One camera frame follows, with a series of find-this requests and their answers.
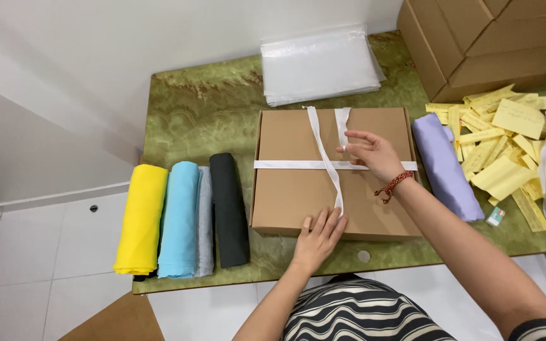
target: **table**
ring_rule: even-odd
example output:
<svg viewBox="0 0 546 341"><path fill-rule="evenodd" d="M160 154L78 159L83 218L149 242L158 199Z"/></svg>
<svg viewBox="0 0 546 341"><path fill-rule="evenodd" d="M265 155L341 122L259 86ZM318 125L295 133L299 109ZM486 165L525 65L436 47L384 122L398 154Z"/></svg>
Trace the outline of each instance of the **table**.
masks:
<svg viewBox="0 0 546 341"><path fill-rule="evenodd" d="M302 105L314 105L318 109L406 107L411 120L425 115L424 104L429 100L401 33L394 31L369 35L368 40L388 78L382 82L378 92L284 105L275 109L300 109ZM150 85L143 163L171 169L175 163L188 160L208 166L211 155L231 152L237 162L244 202L249 206L261 110L271 108L263 96L260 55L154 74ZM424 174L420 158L418 162L419 170ZM425 176L423 184L428 188ZM477 188L474 192L488 215L493 208L487 201L488 193ZM532 233L511 197L499 206L507 212L500 226L492 228L483 221L471 225L508 255L546 252L546 231ZM249 213L249 207L246 207L246 212ZM216 262L213 275L181 280L152 278L133 282L132 292L144 294L279 279L292 259L296 239L261 236L251 228L249 238L249 264L221 269L219 262ZM361 250L370 253L368 263L357 259L357 253ZM423 238L402 243L340 241L315 275L439 263L442 263L441 259Z"/></svg>

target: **white tile floor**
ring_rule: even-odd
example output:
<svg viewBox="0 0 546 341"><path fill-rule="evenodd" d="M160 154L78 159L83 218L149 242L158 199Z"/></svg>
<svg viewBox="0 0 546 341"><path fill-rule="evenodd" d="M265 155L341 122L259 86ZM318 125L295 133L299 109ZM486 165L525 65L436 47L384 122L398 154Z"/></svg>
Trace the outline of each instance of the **white tile floor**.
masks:
<svg viewBox="0 0 546 341"><path fill-rule="evenodd" d="M130 291L130 276L111 270L125 197L111 195L3 215L0 341L56 341ZM91 205L98 205L96 213L89 211ZM546 293L544 256L515 260ZM459 340L501 340L444 265L359 275L406 294ZM307 287L329 279L312 278ZM274 284L180 290L148 298L167 341L231 340Z"/></svg>

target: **braided bracelet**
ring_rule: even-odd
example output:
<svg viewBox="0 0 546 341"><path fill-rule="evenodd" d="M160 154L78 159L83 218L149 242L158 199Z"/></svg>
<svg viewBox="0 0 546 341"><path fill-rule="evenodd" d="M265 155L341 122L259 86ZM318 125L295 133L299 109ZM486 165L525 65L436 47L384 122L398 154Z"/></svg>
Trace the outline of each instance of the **braided bracelet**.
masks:
<svg viewBox="0 0 546 341"><path fill-rule="evenodd" d="M393 194L391 193L391 190L393 189L393 187L395 187L400 181L402 181L403 179L408 178L409 176L414 176L414 172L412 170L411 171L406 170L404 173L401 173L395 179L391 180L391 182L389 182L387 187L377 190L374 193L374 195L378 196L380 193L382 193L384 191L389 196L389 198L383 199L383 203L385 205L389 204L389 201L391 200L391 197L393 196Z"/></svg>

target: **pile of yellow notes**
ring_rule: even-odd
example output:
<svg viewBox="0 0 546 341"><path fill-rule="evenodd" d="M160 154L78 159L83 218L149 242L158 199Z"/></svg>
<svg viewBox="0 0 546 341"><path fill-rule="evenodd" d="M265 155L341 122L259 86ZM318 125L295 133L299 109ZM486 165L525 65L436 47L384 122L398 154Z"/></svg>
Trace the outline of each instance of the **pile of yellow notes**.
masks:
<svg viewBox="0 0 546 341"><path fill-rule="evenodd" d="M454 136L467 181L490 193L496 206L512 196L533 232L546 230L535 200L543 197L538 164L545 143L546 96L517 93L513 85L463 98L462 105L429 103Z"/></svg>

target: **light blue rolled shirt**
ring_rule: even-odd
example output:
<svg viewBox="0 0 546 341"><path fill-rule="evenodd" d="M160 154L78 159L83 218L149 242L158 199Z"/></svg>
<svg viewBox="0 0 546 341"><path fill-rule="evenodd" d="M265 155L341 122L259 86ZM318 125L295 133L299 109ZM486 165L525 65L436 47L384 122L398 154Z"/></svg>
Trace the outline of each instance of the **light blue rolled shirt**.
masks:
<svg viewBox="0 0 546 341"><path fill-rule="evenodd" d="M193 162L182 161L168 176L161 215L159 278L191 278L197 268L197 203L201 172Z"/></svg>

